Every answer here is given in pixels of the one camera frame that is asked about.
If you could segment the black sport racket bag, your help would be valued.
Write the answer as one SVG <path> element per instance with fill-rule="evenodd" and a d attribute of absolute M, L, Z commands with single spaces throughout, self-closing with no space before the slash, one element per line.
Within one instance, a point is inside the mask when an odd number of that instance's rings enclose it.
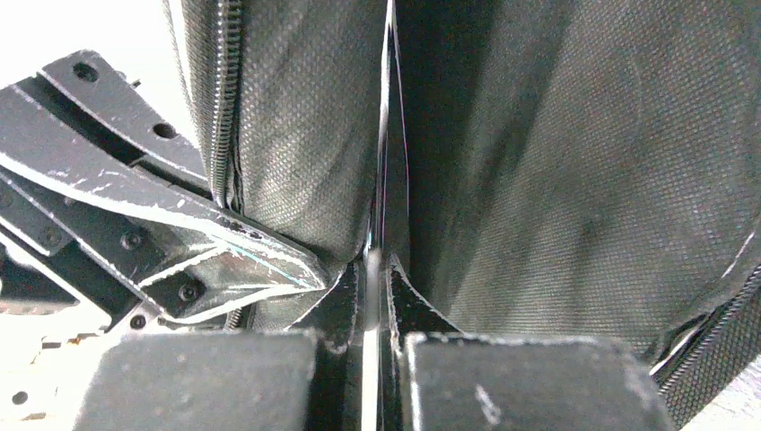
<path fill-rule="evenodd" d="M 757 1 L 176 1 L 213 201 L 468 334 L 627 345 L 674 429 L 760 354 Z"/>

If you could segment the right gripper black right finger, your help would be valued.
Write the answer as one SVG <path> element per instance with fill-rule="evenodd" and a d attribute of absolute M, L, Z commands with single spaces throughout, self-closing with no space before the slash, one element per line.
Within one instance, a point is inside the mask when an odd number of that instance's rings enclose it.
<path fill-rule="evenodd" d="M 670 430 L 631 349 L 585 336 L 468 334 L 388 258 L 381 299 L 388 430 Z"/>

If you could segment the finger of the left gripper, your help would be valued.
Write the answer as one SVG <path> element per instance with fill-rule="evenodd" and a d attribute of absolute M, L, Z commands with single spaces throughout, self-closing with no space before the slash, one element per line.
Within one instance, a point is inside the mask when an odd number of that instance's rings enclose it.
<path fill-rule="evenodd" d="M 167 321 L 328 286 L 311 252 L 123 164 L 16 86 L 1 92 L 1 172 Z"/>
<path fill-rule="evenodd" d="M 80 50 L 43 66 L 43 79 L 141 156 L 136 165 L 185 188 L 206 188 L 200 152 L 99 53 Z"/>

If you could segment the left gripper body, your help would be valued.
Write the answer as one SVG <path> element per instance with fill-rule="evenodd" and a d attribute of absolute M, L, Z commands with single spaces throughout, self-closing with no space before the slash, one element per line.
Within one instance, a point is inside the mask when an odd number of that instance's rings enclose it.
<path fill-rule="evenodd" d="M 96 264 L 74 237 L 5 176 L 1 177 L 1 243 L 19 265 L 72 296 L 78 310 L 91 312 L 97 330 L 146 330 L 158 319 L 151 305 L 139 301 Z"/>

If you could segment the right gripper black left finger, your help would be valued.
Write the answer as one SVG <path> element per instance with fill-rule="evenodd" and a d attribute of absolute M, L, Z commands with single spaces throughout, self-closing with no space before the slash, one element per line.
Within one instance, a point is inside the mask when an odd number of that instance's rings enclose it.
<path fill-rule="evenodd" d="M 350 263 L 287 330 L 127 338 L 101 358 L 77 430 L 345 430 L 357 426 L 363 269 Z"/>

